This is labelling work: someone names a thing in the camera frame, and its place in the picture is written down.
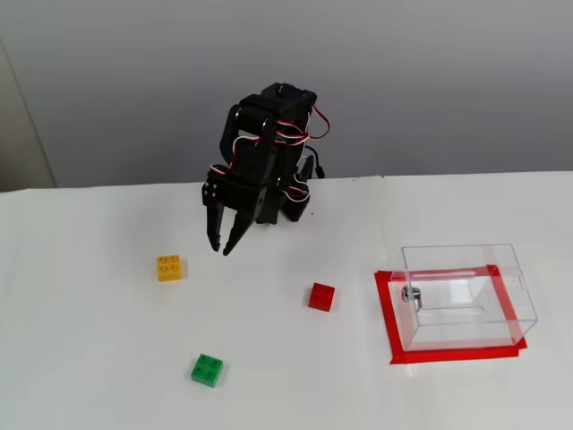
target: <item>red wire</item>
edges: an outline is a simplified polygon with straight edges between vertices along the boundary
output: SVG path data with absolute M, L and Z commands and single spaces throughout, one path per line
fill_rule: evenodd
M 285 139 L 299 139 L 297 142 L 292 142 L 292 143 L 287 143 L 287 142 L 283 142 L 283 141 L 275 141 L 275 143 L 278 144 L 283 144 L 283 145 L 288 145 L 288 146 L 296 146 L 296 145 L 300 145 L 301 143 L 305 143 L 306 141 L 313 140 L 313 141 L 319 141 L 320 139 L 322 139 L 324 136 L 326 136 L 329 131 L 330 131 L 330 121 L 327 119 L 327 117 L 325 117 L 319 109 L 317 109 L 315 106 L 312 106 L 312 110 L 314 112 L 316 112 L 316 115 L 318 115 L 320 118 L 322 118 L 322 120 L 326 123 L 328 130 L 322 135 L 322 136 L 310 136 L 309 133 L 304 132 L 298 125 L 294 124 L 294 123 L 289 123 L 288 121 L 282 121 L 282 120 L 278 120 L 277 124 L 281 124 L 287 127 L 294 127 L 296 129 L 296 131 L 300 134 L 286 134 L 280 131 L 276 131 L 276 133 L 281 136 L 284 137 Z M 259 143 L 259 140 L 261 139 L 261 137 L 248 137 L 248 136 L 242 136 L 244 139 L 247 139 L 251 142 L 255 142 L 255 145 L 257 143 Z M 238 141 L 238 137 L 237 139 L 235 139 L 235 141 L 233 142 L 233 159 L 231 160 L 231 163 L 229 164 L 229 170 L 231 169 L 231 167 L 233 166 L 233 162 L 235 161 L 235 144 Z M 219 175 L 226 175 L 226 172 L 223 172 L 221 170 L 218 170 L 217 168 L 214 168 L 213 166 L 210 167 L 210 170 L 219 174 Z M 295 187 L 289 187 L 291 189 L 293 189 L 293 191 L 298 191 L 301 193 L 307 193 L 304 190 L 300 190 L 299 188 L 295 188 Z
M 312 110 L 313 110 L 314 112 L 316 112 L 316 115 L 318 115 L 318 116 L 320 116 L 320 117 L 322 118 L 322 120 L 326 123 L 326 126 L 328 127 L 328 130 L 327 130 L 326 132 L 324 132 L 324 134 L 323 134 L 322 136 L 319 136 L 319 137 L 311 136 L 311 137 L 310 137 L 310 139 L 311 139 L 312 141 L 319 141 L 320 139 L 322 139 L 324 136 L 326 136 L 326 135 L 329 133 L 329 131 L 330 131 L 330 121 L 327 119 L 327 117 L 325 117 L 325 116 L 320 112 L 319 109 L 316 108 L 316 106 L 312 106 Z

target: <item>white wire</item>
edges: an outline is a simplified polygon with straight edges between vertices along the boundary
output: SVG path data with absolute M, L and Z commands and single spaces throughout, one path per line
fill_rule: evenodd
M 304 134 L 308 134 L 308 125 L 311 123 L 311 112 L 308 113 L 308 121 L 306 121 L 306 127 L 304 128 Z M 304 141 L 304 145 L 303 145 L 303 151 L 301 152 L 301 156 L 298 159 L 298 161 L 296 162 L 296 165 L 298 166 L 301 163 L 301 159 L 303 159 L 303 154 L 304 154 L 304 150 L 306 149 L 306 141 Z
M 308 141 L 310 138 L 311 138 L 311 136 L 306 136 L 303 139 L 301 139 L 300 141 L 295 142 L 295 143 L 288 143 L 288 142 L 284 142 L 284 141 L 275 141 L 275 143 L 279 143 L 281 145 L 286 145 L 286 146 L 298 146 L 298 145 L 302 145 L 303 143 Z
M 306 196 L 302 200 L 295 200 L 290 195 L 288 195 L 288 193 L 286 191 L 283 191 L 283 193 L 285 193 L 288 200 L 290 200 L 291 202 L 295 202 L 295 203 L 302 203 L 311 196 L 310 193 L 307 193 Z
M 231 163 L 229 164 L 229 170 L 231 169 L 231 167 L 233 166 L 233 162 L 235 161 L 235 145 L 237 143 L 237 141 L 239 139 L 246 139 L 247 141 L 251 141 L 251 142 L 255 142 L 255 146 L 257 145 L 257 143 L 259 142 L 259 136 L 254 136 L 254 137 L 250 137 L 250 136 L 238 136 L 234 141 L 233 141 L 233 159 L 231 160 Z
M 285 134 L 283 132 L 280 132 L 279 130 L 277 130 L 275 133 L 278 134 L 280 137 L 285 137 L 287 139 L 303 139 L 304 137 L 306 137 L 306 134 Z
M 294 179 L 296 182 L 298 182 L 299 184 L 303 184 L 303 185 L 307 185 L 307 186 L 308 186 L 308 184 L 306 184 L 305 182 L 299 181 L 298 179 L 296 179 L 296 175 L 293 175 L 293 179 Z
M 281 120 L 279 119 L 279 120 L 277 121 L 277 124 L 281 124 L 281 125 L 284 125 L 284 126 L 286 126 L 286 127 L 293 127 L 293 128 L 296 129 L 296 131 L 297 131 L 298 133 L 304 133 L 304 132 L 300 129 L 300 127 L 299 127 L 298 125 L 293 124 L 293 123 L 288 123 L 287 121 L 281 121 Z

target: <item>red lego brick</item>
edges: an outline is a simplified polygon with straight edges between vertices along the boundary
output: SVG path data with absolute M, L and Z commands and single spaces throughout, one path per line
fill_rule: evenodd
M 333 297 L 333 287 L 315 283 L 312 286 L 311 298 L 308 301 L 308 306 L 324 312 L 330 312 Z

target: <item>green lego brick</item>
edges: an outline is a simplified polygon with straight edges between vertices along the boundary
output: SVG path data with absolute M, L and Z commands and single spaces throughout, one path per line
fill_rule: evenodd
M 223 362 L 221 360 L 201 354 L 191 372 L 191 379 L 197 383 L 215 387 L 222 370 Z

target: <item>lego stud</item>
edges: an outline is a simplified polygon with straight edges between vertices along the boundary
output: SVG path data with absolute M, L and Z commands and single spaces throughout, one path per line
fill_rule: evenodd
M 158 257 L 158 280 L 181 280 L 183 269 L 179 255 L 164 255 Z
M 209 364 L 210 369 L 205 369 L 204 366 L 207 364 Z M 222 370 L 223 362 L 221 360 L 201 354 L 191 372 L 191 379 L 213 388 L 217 385 Z

